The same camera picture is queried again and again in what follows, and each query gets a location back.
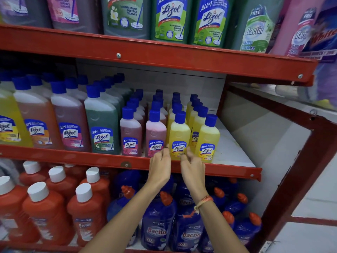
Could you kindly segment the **person's right hand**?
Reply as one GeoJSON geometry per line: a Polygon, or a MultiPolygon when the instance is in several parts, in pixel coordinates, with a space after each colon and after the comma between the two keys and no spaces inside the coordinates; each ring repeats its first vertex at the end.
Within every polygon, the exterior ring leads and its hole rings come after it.
{"type": "Polygon", "coordinates": [[[205,164],[197,156],[192,163],[180,163],[184,183],[190,191],[205,188],[205,164]]]}

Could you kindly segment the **person's left hand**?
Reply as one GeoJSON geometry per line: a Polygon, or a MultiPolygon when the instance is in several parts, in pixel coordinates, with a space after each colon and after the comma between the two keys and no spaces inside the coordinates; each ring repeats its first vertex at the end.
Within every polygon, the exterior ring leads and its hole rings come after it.
{"type": "Polygon", "coordinates": [[[171,177],[171,159],[159,160],[157,153],[150,159],[148,181],[162,187],[169,181],[171,177]]]}

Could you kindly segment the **person's left forearm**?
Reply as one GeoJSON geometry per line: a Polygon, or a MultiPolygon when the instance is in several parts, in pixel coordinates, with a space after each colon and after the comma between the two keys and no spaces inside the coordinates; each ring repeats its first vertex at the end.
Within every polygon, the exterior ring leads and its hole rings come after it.
{"type": "Polygon", "coordinates": [[[141,190],[78,253],[124,253],[146,209],[170,176],[149,176],[141,190]]]}

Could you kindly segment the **orange thread wristband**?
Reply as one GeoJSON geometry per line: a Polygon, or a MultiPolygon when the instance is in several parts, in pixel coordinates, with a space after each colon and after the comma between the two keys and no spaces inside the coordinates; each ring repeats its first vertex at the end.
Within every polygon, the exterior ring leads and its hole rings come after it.
{"type": "Polygon", "coordinates": [[[202,198],[195,206],[194,206],[194,209],[193,209],[193,212],[196,213],[197,215],[200,214],[200,210],[199,208],[205,204],[206,202],[208,201],[214,201],[213,198],[211,196],[205,196],[204,198],[202,198]]]}

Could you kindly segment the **group of blue orange-capped bottles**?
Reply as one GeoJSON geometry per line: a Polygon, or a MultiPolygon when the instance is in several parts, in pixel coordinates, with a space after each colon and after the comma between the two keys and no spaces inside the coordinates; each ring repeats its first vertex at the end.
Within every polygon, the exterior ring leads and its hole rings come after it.
{"type": "MultiPolygon", "coordinates": [[[[206,190],[227,224],[246,246],[262,228],[262,220],[256,213],[235,220],[248,204],[245,194],[238,193],[236,178],[206,176],[206,190]]],[[[203,224],[201,214],[194,210],[195,203],[182,178],[171,175],[169,181],[149,204],[128,246],[140,242],[150,251],[163,251],[167,245],[172,251],[214,253],[213,245],[203,224]]]]}

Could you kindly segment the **red metal shelf rack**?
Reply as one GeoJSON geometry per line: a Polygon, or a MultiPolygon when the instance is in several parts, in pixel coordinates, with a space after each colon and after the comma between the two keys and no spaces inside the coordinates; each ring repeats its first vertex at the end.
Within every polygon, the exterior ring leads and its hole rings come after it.
{"type": "Polygon", "coordinates": [[[123,72],[148,99],[198,94],[224,127],[206,173],[243,179],[262,216],[250,251],[337,252],[337,113],[244,86],[312,86],[316,60],[0,25],[0,67],[30,62],[90,81],[123,72]]]}

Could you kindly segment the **row of large blue-capped cleaner bottles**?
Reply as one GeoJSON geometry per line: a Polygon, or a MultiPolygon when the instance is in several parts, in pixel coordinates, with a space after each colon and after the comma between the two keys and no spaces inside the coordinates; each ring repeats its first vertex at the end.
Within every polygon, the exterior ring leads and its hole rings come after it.
{"type": "Polygon", "coordinates": [[[114,79],[0,72],[0,144],[119,155],[125,95],[114,79]]]}

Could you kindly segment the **big green cleaner bottle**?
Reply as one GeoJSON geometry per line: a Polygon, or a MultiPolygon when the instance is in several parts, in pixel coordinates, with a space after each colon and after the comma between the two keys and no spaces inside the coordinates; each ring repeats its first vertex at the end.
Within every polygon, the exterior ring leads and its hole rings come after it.
{"type": "Polygon", "coordinates": [[[223,48],[235,0],[196,0],[188,44],[223,48]]]}
{"type": "Polygon", "coordinates": [[[187,44],[194,0],[152,0],[150,39],[187,44]]]}

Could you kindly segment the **group of orange white-capped bottles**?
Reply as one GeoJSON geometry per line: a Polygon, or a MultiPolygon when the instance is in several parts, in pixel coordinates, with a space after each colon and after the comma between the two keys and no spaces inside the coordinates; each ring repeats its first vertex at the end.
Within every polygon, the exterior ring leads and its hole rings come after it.
{"type": "Polygon", "coordinates": [[[19,182],[0,171],[0,241],[12,245],[87,245],[106,224],[110,180],[97,167],[65,164],[42,169],[23,163],[19,182]]]}

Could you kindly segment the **big grey-green cleaner bottle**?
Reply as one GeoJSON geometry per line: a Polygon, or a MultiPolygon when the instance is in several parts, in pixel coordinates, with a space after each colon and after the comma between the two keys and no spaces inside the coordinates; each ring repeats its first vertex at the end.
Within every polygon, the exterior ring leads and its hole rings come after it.
{"type": "Polygon", "coordinates": [[[150,39],[152,0],[101,0],[104,35],[150,39]]]}

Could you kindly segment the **pale green cleaner refill pouch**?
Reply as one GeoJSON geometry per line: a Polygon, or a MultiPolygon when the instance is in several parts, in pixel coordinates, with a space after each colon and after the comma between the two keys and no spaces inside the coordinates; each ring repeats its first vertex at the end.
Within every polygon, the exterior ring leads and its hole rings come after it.
{"type": "Polygon", "coordinates": [[[246,0],[239,9],[232,50],[265,53],[275,23],[269,17],[272,0],[246,0]]]}

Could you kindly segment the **lilac cleaner bottle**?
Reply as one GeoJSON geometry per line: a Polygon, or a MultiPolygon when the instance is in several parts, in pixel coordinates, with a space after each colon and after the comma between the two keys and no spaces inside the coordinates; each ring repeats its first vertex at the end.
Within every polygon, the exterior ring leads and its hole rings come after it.
{"type": "Polygon", "coordinates": [[[319,63],[315,72],[314,100],[328,100],[337,108],[337,60],[334,63],[319,63]]]}

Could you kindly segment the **big pink cleaner bottle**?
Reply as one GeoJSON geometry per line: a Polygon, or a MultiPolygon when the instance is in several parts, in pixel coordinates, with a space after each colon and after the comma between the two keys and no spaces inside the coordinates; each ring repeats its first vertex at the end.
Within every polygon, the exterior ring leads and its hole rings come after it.
{"type": "Polygon", "coordinates": [[[47,0],[54,29],[101,33],[100,0],[47,0]]]}

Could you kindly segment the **blue purple detergent pack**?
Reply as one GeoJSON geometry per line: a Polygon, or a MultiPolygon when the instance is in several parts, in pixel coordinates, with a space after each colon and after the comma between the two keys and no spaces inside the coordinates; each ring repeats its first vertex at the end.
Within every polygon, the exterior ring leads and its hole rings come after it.
{"type": "Polygon", "coordinates": [[[319,63],[337,60],[337,0],[325,0],[300,57],[316,59],[319,63]]]}

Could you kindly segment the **big purple cleaner bottle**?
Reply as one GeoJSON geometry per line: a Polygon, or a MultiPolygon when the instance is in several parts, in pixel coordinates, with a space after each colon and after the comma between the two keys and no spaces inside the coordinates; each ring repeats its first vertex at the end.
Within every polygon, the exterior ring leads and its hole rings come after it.
{"type": "Polygon", "coordinates": [[[52,29],[47,0],[0,0],[5,24],[52,29]]]}

